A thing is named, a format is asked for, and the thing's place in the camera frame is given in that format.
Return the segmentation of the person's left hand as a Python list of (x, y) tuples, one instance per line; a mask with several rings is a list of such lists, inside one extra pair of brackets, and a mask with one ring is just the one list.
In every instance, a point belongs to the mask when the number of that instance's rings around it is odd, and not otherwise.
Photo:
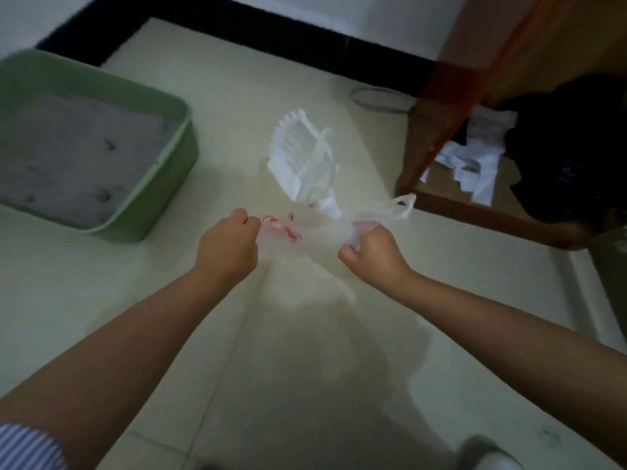
[(192, 270), (199, 276), (232, 289), (256, 267), (258, 250), (230, 249), (230, 215), (220, 219), (201, 237)]

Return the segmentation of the person's right hand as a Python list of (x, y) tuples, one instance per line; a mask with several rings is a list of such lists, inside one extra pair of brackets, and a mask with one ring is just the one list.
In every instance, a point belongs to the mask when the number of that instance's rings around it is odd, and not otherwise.
[(362, 256), (361, 267), (348, 269), (384, 294), (394, 293), (413, 273), (395, 237), (382, 225), (364, 232), (359, 238), (358, 248)]

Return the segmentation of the clear plastic bag red print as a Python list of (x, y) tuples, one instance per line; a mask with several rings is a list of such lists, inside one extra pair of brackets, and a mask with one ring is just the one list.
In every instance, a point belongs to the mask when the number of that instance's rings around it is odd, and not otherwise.
[(274, 261), (309, 254), (336, 253), (343, 245), (359, 248), (360, 237), (372, 228), (407, 219), (416, 194), (377, 202), (361, 211), (341, 213), (337, 218), (310, 208), (283, 217), (266, 215), (256, 239), (258, 259)]

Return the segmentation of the person's right forearm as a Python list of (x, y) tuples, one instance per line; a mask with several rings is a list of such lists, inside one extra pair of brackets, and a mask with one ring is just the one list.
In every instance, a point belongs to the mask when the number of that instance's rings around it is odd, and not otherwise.
[(387, 293), (627, 470), (627, 355), (413, 271)]

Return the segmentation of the person's left forearm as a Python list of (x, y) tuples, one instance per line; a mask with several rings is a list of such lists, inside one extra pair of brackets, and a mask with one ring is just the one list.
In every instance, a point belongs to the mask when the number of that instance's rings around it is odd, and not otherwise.
[(95, 470), (203, 319), (232, 289), (190, 271), (47, 363), (0, 399), (0, 425), (55, 439), (67, 470)]

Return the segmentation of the white plastic litter scoop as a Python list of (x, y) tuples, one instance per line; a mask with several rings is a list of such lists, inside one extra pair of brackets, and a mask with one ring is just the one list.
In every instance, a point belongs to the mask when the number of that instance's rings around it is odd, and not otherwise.
[(268, 169), (295, 204), (338, 219), (342, 215), (333, 191), (337, 156), (304, 110), (288, 113), (271, 135)]

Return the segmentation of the white crumpled cloth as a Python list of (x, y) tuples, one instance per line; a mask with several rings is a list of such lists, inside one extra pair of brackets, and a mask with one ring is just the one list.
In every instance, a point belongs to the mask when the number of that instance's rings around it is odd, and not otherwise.
[(451, 140), (435, 157), (437, 164), (452, 172), (462, 192), (471, 201), (491, 207), (500, 158), (506, 152), (506, 134), (516, 126), (518, 112), (497, 111), (476, 105), (466, 124), (465, 144)]

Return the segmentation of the green litter box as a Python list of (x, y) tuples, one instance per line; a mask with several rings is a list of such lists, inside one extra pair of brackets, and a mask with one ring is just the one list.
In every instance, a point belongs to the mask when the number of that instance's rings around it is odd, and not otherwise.
[(138, 243), (199, 154), (175, 95), (39, 49), (0, 61), (0, 212)]

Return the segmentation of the grey cat litter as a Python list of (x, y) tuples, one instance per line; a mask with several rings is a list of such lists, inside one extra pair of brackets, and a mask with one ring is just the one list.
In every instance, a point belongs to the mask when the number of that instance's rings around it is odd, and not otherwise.
[(180, 121), (45, 94), (0, 125), (0, 203), (75, 228), (108, 221)]

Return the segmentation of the person's white shoe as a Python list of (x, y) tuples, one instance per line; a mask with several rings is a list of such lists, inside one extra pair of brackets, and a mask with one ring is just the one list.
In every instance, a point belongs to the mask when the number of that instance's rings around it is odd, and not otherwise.
[(491, 439), (475, 435), (460, 447), (453, 470), (525, 470), (511, 454)]

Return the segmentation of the black bag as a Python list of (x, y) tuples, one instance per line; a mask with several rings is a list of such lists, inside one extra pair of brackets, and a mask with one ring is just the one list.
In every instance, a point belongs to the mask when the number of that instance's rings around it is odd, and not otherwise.
[[(500, 160), (513, 161), (519, 180), (510, 190), (532, 219), (593, 222), (627, 207), (627, 80), (591, 74), (496, 110), (519, 114)], [(467, 122), (453, 136), (462, 145)]]

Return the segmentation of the striped blue shirt sleeve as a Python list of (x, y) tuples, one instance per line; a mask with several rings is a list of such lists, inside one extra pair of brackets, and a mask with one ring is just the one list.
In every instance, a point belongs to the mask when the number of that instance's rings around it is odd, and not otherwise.
[(0, 425), (0, 470), (67, 470), (59, 443), (18, 424)]

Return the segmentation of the brown wooden furniture frame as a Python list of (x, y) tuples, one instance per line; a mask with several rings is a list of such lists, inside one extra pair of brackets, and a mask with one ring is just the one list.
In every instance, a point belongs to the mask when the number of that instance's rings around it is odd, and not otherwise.
[(396, 194), (565, 251), (627, 223), (627, 0), (466, 0)]

